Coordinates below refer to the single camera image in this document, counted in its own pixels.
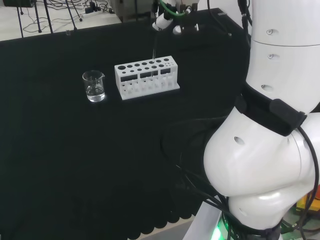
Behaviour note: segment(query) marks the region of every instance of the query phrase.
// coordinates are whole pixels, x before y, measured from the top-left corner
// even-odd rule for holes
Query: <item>black tablecloth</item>
[[[217,34],[207,11],[195,18],[207,26],[197,34],[177,37],[170,29],[158,36],[156,55],[173,56],[180,90],[126,101],[114,65],[152,57],[148,21],[0,42],[3,239],[136,239],[197,212],[201,202],[175,188],[179,176],[159,138],[169,124],[227,115],[249,51],[226,15],[219,18],[231,38]],[[87,99],[88,70],[106,75],[100,103]],[[201,127],[170,128],[168,154],[178,157]],[[202,156],[191,161],[201,171]]]

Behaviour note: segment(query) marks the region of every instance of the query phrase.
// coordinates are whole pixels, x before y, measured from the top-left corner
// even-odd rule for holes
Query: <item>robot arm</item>
[[[173,22],[174,17],[185,17],[192,11],[197,11],[199,0],[185,0],[183,4],[176,0],[155,0],[153,3],[153,11],[158,17],[152,24],[156,31],[166,29]]]
[[[316,182],[314,158],[297,127],[319,158],[320,113],[310,112],[320,102],[320,15],[310,12],[320,11],[320,1],[253,0],[252,10],[244,104],[211,137],[204,168],[212,186],[229,197],[230,212],[265,230]],[[282,122],[284,112],[296,118]],[[299,115],[302,121],[291,124]]]

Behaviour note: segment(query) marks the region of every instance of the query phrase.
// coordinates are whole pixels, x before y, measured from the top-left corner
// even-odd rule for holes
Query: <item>tripod leg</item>
[[[75,6],[75,4],[74,4],[74,1],[72,1],[72,0],[70,0],[70,1],[71,1],[72,5],[73,5],[73,7],[74,7],[74,10],[76,11],[76,14],[78,14],[78,17],[79,17],[79,19],[80,19],[80,22],[82,22],[82,18],[80,17],[80,15],[79,15],[79,13],[78,13],[78,10],[77,10],[77,8],[76,8],[76,6]]]
[[[38,30],[39,30],[38,32],[42,33],[42,30],[40,28],[39,16],[38,16],[37,0],[34,1],[34,10],[35,10],[36,21],[38,23]]]
[[[69,7],[69,4],[68,4],[68,0],[65,0],[65,3],[66,3],[66,6],[69,10],[69,14],[70,14],[70,17],[71,17],[71,20],[72,20],[72,23],[73,23],[73,27],[74,27],[74,30],[76,31],[77,28],[76,28],[76,25],[75,25],[75,21],[74,21],[74,18],[72,17],[72,14],[71,14],[71,10],[70,10],[70,7]]]
[[[24,37],[24,33],[22,32],[22,26],[21,26],[21,19],[20,19],[20,13],[19,13],[19,8],[16,7],[16,11],[18,12],[18,18],[19,18],[19,24],[20,24],[20,31],[21,31],[21,37]]]
[[[44,3],[44,7],[45,7],[46,17],[48,18],[48,22],[49,22],[50,32],[53,34],[54,31],[52,31],[52,26],[51,26],[49,11],[48,11],[48,5],[47,5],[47,0],[43,0],[43,3]]]

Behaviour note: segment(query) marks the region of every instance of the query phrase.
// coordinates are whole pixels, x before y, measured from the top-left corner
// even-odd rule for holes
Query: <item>white floor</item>
[[[17,8],[4,7],[2,0],[0,0],[0,2],[1,2],[0,3],[0,41],[21,38]],[[45,19],[47,17],[45,6],[42,2],[38,2],[37,7],[38,7],[39,18],[44,17],[39,20],[40,28],[41,29],[44,28],[44,29],[42,30],[42,33],[39,33],[38,25],[32,24],[33,21],[36,20],[35,8],[34,7],[28,8],[29,15],[32,18],[31,20],[31,18],[28,16],[27,8],[23,7],[22,8],[23,15],[20,15],[22,28],[25,28],[29,24],[31,24],[30,26],[25,28],[25,30],[23,31],[24,37],[50,33],[48,20]],[[51,24],[52,24],[52,30],[54,33],[64,32],[66,30],[74,29],[68,9],[55,10],[55,9],[49,8],[48,11],[49,11]],[[78,10],[78,12],[81,15],[85,11]],[[74,9],[71,10],[72,16],[77,16],[74,18],[74,23],[77,29],[85,29],[85,28],[91,28],[96,26],[117,24],[121,22],[116,14],[110,14],[108,12],[102,12],[102,11],[99,11],[97,13],[98,14],[96,13],[84,14],[82,16],[83,21],[79,21],[79,17],[77,16],[76,11]]]

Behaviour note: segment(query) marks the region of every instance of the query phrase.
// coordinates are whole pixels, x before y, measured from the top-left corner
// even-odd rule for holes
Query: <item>test tube rack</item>
[[[172,56],[114,66],[122,100],[179,89],[178,65]]]

